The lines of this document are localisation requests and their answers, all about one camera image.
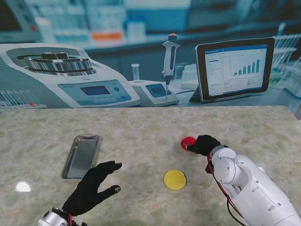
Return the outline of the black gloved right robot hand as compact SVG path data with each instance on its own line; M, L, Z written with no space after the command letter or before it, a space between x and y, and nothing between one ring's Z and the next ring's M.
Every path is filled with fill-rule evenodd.
M187 150L202 156L208 156L211 151L221 143L210 135L200 135L192 145L187 145Z

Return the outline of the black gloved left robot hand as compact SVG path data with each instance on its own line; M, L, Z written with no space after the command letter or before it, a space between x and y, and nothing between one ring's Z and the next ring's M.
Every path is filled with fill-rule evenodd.
M121 187L119 185L113 185L102 192L98 192L98 188L108 175L121 167L121 162L108 161L89 169L74 192L66 200L62 209L71 216L79 216L120 192Z

